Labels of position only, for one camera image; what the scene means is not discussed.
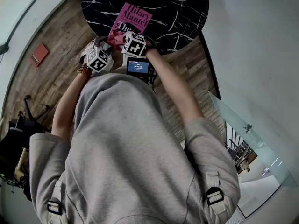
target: book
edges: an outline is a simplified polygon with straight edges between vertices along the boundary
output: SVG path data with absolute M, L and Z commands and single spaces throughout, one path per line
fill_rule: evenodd
M 116 18 L 114 25 L 109 33 L 113 32 L 134 32 L 142 34 L 148 25 L 152 14 L 140 9 L 129 3 L 125 3 L 122 7 L 120 14 Z
M 30 62 L 35 66 L 38 67 L 43 59 L 47 56 L 48 50 L 42 43 L 39 43 L 36 49 L 33 52 L 33 55 L 30 57 Z

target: black buckle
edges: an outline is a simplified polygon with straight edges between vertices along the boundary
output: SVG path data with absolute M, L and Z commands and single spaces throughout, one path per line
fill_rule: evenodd
M 57 214 L 57 215 L 62 215 L 61 211 L 61 203 L 60 202 L 55 202 L 55 201 L 48 201 L 47 209 L 49 212 Z
M 210 202 L 209 198 L 207 197 L 208 195 L 210 194 L 213 194 L 215 192 L 220 192 L 220 195 L 221 195 L 221 198 L 219 200 L 216 200 L 214 202 Z M 213 205 L 215 203 L 218 203 L 218 202 L 221 202 L 224 200 L 224 196 L 223 196 L 223 192 L 220 188 L 218 187 L 211 187 L 207 192 L 206 192 L 206 200 L 207 200 L 207 205 L 210 206 L 210 205 Z

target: black chair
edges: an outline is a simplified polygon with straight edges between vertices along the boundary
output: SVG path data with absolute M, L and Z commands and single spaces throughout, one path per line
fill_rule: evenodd
M 29 106 L 28 106 L 28 103 L 27 103 L 27 100 L 28 99 L 31 99 L 31 96 L 30 95 L 26 95 L 25 98 L 24 98 L 24 102 L 25 102 L 25 106 L 26 106 L 26 111 L 27 111 L 27 115 L 29 117 L 29 120 L 30 121 L 33 121 L 35 122 L 35 124 L 37 126 L 40 126 L 40 128 L 44 131 L 47 131 L 47 132 L 51 132 L 50 129 L 46 128 L 45 126 L 39 124 L 37 121 L 50 109 L 50 107 L 48 105 L 45 105 L 45 110 L 43 112 L 41 112 L 37 117 L 33 117 L 32 114 L 31 114 L 31 111 L 29 109 Z
M 19 112 L 19 118 L 9 122 L 8 133 L 0 141 L 0 173 L 4 174 L 6 179 L 14 178 L 14 170 L 21 157 L 23 147 L 29 149 L 30 137 L 35 133 L 51 132 L 50 129 L 37 122 L 49 110 L 49 106 L 46 105 L 45 111 L 34 118 L 27 103 L 28 99 L 30 99 L 29 95 L 24 98 L 24 102 L 29 120 L 25 119 L 25 116 L 22 115 L 23 112 Z

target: wrist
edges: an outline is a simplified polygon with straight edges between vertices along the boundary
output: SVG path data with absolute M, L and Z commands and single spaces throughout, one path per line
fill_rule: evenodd
M 80 73 L 78 72 L 77 76 L 81 79 L 81 80 L 88 80 L 89 77 L 86 74 Z
M 79 75 L 85 76 L 87 79 L 93 74 L 93 70 L 90 69 L 86 64 L 82 65 L 78 70 Z
M 145 56 L 159 55 L 159 52 L 156 48 L 150 48 L 145 52 Z

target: wooden floor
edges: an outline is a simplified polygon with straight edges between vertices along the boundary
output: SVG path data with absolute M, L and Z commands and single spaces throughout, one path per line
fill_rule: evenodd
M 15 73 L 4 105 L 4 123 L 1 136 L 7 133 L 8 121 L 24 111 L 23 98 L 31 95 L 29 101 L 33 116 L 50 106 L 50 112 L 40 122 L 51 127 L 58 101 L 70 85 L 78 69 L 81 50 L 95 34 L 89 28 L 81 11 L 80 0 L 67 0 L 43 25 L 33 39 Z M 35 68 L 29 61 L 35 47 L 42 42 L 50 52 L 42 64 Z M 121 65 L 122 58 L 114 54 L 114 68 Z M 165 56 L 194 90 L 204 115 L 214 121 L 225 137 L 224 122 L 216 113 L 208 91 L 213 94 L 215 86 L 205 52 L 199 38 L 185 48 Z M 184 140 L 184 130 L 179 113 L 167 96 L 159 78 L 155 81 L 155 91 L 161 103 L 163 116 L 172 127 L 179 141 Z

